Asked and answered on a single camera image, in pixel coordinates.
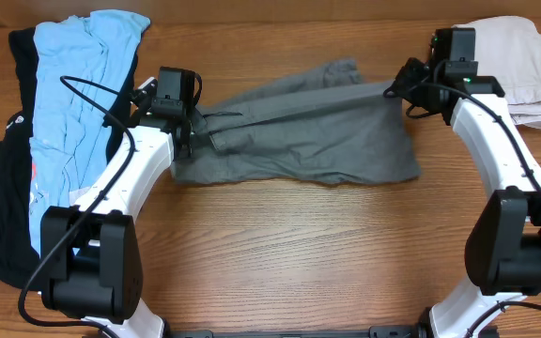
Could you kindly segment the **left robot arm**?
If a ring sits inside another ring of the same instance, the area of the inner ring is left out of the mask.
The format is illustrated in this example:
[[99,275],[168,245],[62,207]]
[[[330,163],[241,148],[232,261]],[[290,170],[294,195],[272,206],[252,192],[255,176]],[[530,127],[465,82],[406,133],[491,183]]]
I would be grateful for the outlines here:
[[136,105],[114,157],[91,188],[41,219],[37,274],[43,305],[98,329],[103,337],[167,337],[169,325],[142,299],[143,268],[135,223],[173,161],[192,156],[192,116],[202,80],[162,67],[131,93]]

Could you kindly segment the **grey shorts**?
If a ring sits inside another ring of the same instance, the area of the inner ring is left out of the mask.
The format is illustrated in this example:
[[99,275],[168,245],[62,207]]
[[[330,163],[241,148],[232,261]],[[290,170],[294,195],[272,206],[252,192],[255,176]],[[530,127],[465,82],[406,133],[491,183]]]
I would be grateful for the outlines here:
[[224,100],[193,115],[193,154],[171,171],[184,184],[289,177],[377,185],[421,174],[399,99],[368,83],[352,59]]

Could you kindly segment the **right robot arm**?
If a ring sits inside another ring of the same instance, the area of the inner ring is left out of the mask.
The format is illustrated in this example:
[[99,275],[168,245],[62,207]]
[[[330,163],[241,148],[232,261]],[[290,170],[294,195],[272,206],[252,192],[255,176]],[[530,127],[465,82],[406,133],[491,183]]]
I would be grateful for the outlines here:
[[496,337],[510,307],[541,312],[541,167],[520,136],[505,93],[480,76],[472,28],[435,31],[426,62],[410,58],[384,91],[425,115],[441,115],[471,153],[487,204],[465,245],[466,275],[412,326],[377,326],[372,337]]

